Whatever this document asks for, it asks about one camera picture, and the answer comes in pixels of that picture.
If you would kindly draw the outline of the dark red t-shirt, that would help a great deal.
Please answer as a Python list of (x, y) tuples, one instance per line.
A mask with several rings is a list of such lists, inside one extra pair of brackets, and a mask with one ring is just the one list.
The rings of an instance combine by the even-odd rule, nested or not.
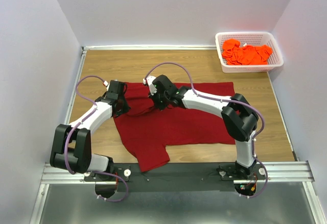
[(142, 172), (169, 162), (168, 145), (234, 144), (220, 117), (179, 107), (160, 111), (148, 93), (143, 84), (128, 83), (125, 99), (131, 109), (114, 119), (123, 145)]

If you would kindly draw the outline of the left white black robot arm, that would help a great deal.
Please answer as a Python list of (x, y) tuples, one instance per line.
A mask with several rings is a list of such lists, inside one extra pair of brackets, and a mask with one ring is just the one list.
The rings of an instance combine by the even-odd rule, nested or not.
[(96, 100), (83, 96), (76, 86), (76, 95), (92, 102), (92, 107), (79, 119), (55, 129), (50, 165), (71, 174), (93, 173), (103, 181), (115, 178), (113, 159), (91, 152), (92, 134), (107, 120), (130, 110), (125, 94), (127, 83), (101, 80), (106, 91)]

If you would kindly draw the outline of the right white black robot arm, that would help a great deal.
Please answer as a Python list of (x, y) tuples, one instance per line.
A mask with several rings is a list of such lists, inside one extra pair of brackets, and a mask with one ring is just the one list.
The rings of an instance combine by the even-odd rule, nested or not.
[(258, 116), (241, 94), (234, 96), (217, 96), (190, 87), (177, 87), (165, 75), (148, 76), (143, 84), (149, 88), (149, 98), (156, 108), (164, 110), (168, 106), (183, 109), (194, 109), (221, 118), (236, 143), (237, 159), (233, 174), (240, 179), (247, 179), (253, 174), (256, 164), (254, 158), (253, 139), (257, 127)]

